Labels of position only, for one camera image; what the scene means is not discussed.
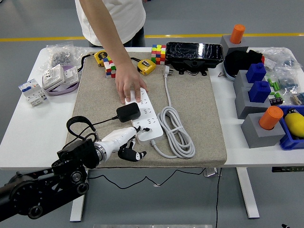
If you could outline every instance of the robotic arm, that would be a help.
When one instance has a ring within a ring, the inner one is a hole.
[[[31,219],[73,201],[89,190],[85,166],[94,169],[118,152],[121,159],[136,162],[146,152],[135,152],[135,135],[149,128],[128,127],[115,130],[102,140],[79,140],[57,152],[59,160],[51,168],[27,174],[16,173],[0,188],[0,222],[16,214]]]

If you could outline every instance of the white robotic hand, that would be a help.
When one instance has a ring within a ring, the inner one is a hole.
[[[135,135],[139,131],[149,131],[149,128],[127,127],[112,131],[101,141],[96,141],[94,146],[101,162],[107,161],[111,153],[118,152],[121,159],[136,162],[142,159],[147,152],[136,152],[133,150],[135,145]]]

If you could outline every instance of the power outlet socket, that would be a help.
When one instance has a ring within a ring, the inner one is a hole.
[[[130,104],[136,102],[135,92],[131,91],[131,101],[125,102],[125,104]],[[148,127],[150,131],[140,131],[136,134],[137,141],[140,145],[148,145],[152,139],[159,141],[163,139],[163,130],[160,122],[157,119],[156,113],[150,102],[148,94],[145,89],[141,88],[141,101],[137,103],[141,116],[135,120],[131,120],[134,127]]]

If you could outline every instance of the orange cylinder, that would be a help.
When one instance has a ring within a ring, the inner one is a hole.
[[[240,25],[240,24],[235,25],[230,37],[230,42],[233,44],[239,44],[242,40],[244,32],[245,32],[244,25]]]
[[[277,106],[270,106],[267,108],[264,115],[258,121],[260,126],[265,130],[272,130],[277,122],[283,117],[284,113],[282,109]]]

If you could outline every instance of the person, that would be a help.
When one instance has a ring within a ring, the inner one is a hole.
[[[144,47],[145,11],[142,0],[75,0],[84,37],[92,47],[102,46],[116,66],[116,89],[122,104],[131,100],[131,88],[137,102],[140,88],[147,85],[134,67],[126,47]]]

